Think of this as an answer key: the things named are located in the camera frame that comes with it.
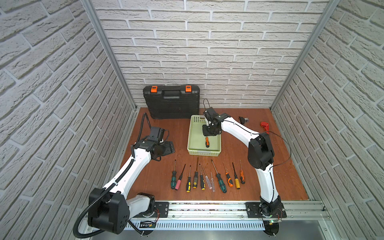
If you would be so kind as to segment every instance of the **wooden floor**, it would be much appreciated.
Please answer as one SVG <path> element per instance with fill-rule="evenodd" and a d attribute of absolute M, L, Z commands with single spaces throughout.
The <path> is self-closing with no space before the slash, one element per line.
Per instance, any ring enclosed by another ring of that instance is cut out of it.
<path fill-rule="evenodd" d="M 280 134 L 269 109 L 217 108 L 215 110 L 220 114 L 227 113 L 234 119 L 238 119 L 238 116 L 249 118 L 249 121 L 245 124 L 245 126 L 258 132 L 264 131 L 264 129 L 260 127 L 260 122 L 266 121 L 269 123 L 270 131 Z M 241 189 L 237 190 L 234 186 L 230 188 L 226 182 L 228 191 L 224 194 L 218 189 L 218 182 L 215 176 L 214 181 L 216 192 L 212 192 L 208 188 L 202 190 L 200 188 L 199 177 L 198 188 L 192 188 L 191 192 L 187 193 L 185 187 L 189 174 L 189 165 L 192 165 L 191 177 L 193 179 L 197 162 L 197 156 L 189 155 L 187 150 L 190 119 L 152 119 L 147 108 L 140 109 L 139 116 L 135 123 L 121 166 L 123 166 L 131 155 L 130 145 L 135 142 L 139 134 L 140 121 L 144 112 L 147 112 L 152 126 L 169 129 L 170 137 L 168 140 L 173 141 L 175 145 L 175 153 L 163 157 L 160 162 L 151 161 L 147 164 L 129 191 L 128 199 L 136 196 L 139 192 L 145 192 L 154 195 L 156 200 L 259 200 L 260 185 L 255 169 L 247 161 L 248 148 L 234 136 L 226 132 L 222 133 L 222 151 L 220 155 L 218 157 L 199 156 L 199 163 L 204 166 L 207 174 L 209 174 L 208 171 L 212 171 L 212 173 L 214 173 L 214 168 L 211 163 L 211 159 L 213 159 L 218 172 L 222 175 L 223 180 L 226 181 L 223 162 L 225 162 L 225 166 L 228 168 L 232 178 L 234 177 L 232 162 L 234 162 L 237 175 L 240 177 L 239 160 L 241 159 L 246 183 L 240 184 Z M 149 128 L 145 122 L 142 136 L 148 134 Z M 270 134 L 270 137 L 275 151 L 274 165 L 284 162 L 288 158 L 289 154 L 283 140 L 274 134 Z M 174 168 L 174 159 L 176 159 L 177 179 L 180 176 L 184 164 L 187 164 L 183 174 L 182 183 L 178 191 L 170 188 L 170 180 Z M 308 200 L 303 184 L 291 160 L 284 165 L 273 168 L 273 171 L 277 191 L 279 192 L 282 200 Z"/>

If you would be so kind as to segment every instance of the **screwdriver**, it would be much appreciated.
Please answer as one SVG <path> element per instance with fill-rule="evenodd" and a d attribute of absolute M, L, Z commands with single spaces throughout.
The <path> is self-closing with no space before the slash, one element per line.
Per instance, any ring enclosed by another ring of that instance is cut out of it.
<path fill-rule="evenodd" d="M 231 179 L 231 177 L 229 176 L 229 172 L 228 172 L 227 168 L 225 167 L 225 164 L 224 164 L 224 169 L 225 169 L 225 175 L 226 175 L 227 178 L 228 178 L 228 184 L 229 184 L 230 187 L 233 187 L 232 179 Z"/>
<path fill-rule="evenodd" d="M 172 172 L 172 179 L 170 181 L 170 188 L 175 189 L 175 187 L 176 187 L 176 159 L 175 159 L 175 166 Z"/>
<path fill-rule="evenodd" d="M 209 189 L 212 189 L 211 181 L 209 180 L 207 174 L 205 173 L 205 170 L 204 170 L 204 167 L 203 167 L 203 166 L 202 166 L 202 168 L 203 168 L 203 171 L 204 171 L 204 174 L 205 174 L 205 181 L 206 181 L 206 183 L 208 184 L 208 188 L 209 188 Z"/>
<path fill-rule="evenodd" d="M 212 172 L 211 172 L 211 184 L 212 184 L 212 191 L 215 191 L 215 184 L 214 184 L 214 178 L 212 177 Z"/>
<path fill-rule="evenodd" d="M 199 164 L 199 158 L 197 158 L 195 176 L 193 177 L 193 188 L 197 187 L 197 180 L 198 180 L 197 176 L 199 175 L 199 172 L 197 171 L 198 164 Z"/>
<path fill-rule="evenodd" d="M 221 191 L 223 193 L 226 193 L 227 192 L 227 188 L 226 188 L 226 186 L 224 184 L 224 181 L 221 179 L 220 173 L 217 172 L 217 169 L 215 167 L 214 161 L 212 159 L 211 159 L 211 162 L 214 165 L 214 168 L 215 168 L 215 171 L 216 171 L 216 177 L 217 177 L 217 180 L 218 180 L 218 185 L 220 186 Z"/>
<path fill-rule="evenodd" d="M 191 165 L 189 165 L 189 177 L 187 182 L 187 192 L 191 191 Z"/>
<path fill-rule="evenodd" d="M 184 168 L 185 168 L 185 164 L 184 164 L 184 167 L 183 167 L 183 171 L 181 172 L 180 177 L 179 177 L 179 179 L 177 180 L 176 187 L 175 187 L 176 190 L 178 190 L 179 187 L 180 187 L 180 184 L 181 184 L 181 178 L 183 177 Z"/>
<path fill-rule="evenodd" d="M 202 190 L 205 190 L 205 183 L 204 183 L 204 177 L 203 173 L 201 172 L 201 165 L 199 164 L 200 167 L 200 187 Z"/>
<path fill-rule="evenodd" d="M 241 167 L 241 159 L 240 159 L 240 181 L 242 184 L 245 183 L 244 171 L 243 171 L 243 168 Z"/>
<path fill-rule="evenodd" d="M 233 171 L 235 172 L 235 185 L 236 185 L 236 188 L 240 189 L 239 179 L 237 178 L 236 171 L 235 171 L 235 165 L 233 164 L 233 162 L 232 162 L 232 166 L 233 166 Z"/>

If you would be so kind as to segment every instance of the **transparent screwdriver handle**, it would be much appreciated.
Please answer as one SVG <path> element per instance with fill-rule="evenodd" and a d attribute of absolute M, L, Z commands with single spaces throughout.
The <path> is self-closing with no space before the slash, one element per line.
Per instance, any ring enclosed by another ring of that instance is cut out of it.
<path fill-rule="evenodd" d="M 212 172 L 211 172 L 211 185 L 212 185 L 212 191 L 215 191 L 215 184 L 214 184 L 214 178 L 212 177 Z"/>
<path fill-rule="evenodd" d="M 207 183 L 209 189 L 212 189 L 211 181 L 209 180 L 208 176 L 205 176 L 205 182 Z"/>

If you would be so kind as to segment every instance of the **ventilation slot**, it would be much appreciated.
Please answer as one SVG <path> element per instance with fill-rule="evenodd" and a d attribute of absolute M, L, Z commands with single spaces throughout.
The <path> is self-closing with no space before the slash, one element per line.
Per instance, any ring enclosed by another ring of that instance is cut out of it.
<path fill-rule="evenodd" d="M 131 220 L 139 228 L 140 220 Z M 260 231 L 265 230 L 261 220 L 159 220 L 156 230 L 229 230 L 229 231 Z M 125 230 L 133 230 L 128 225 Z"/>

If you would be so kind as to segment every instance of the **pink screwdriver handle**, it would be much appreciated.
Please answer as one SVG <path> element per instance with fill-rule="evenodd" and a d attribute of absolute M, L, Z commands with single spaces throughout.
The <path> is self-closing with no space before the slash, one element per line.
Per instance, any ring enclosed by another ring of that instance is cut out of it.
<path fill-rule="evenodd" d="M 181 180 L 177 180 L 175 189 L 178 190 L 181 184 Z"/>

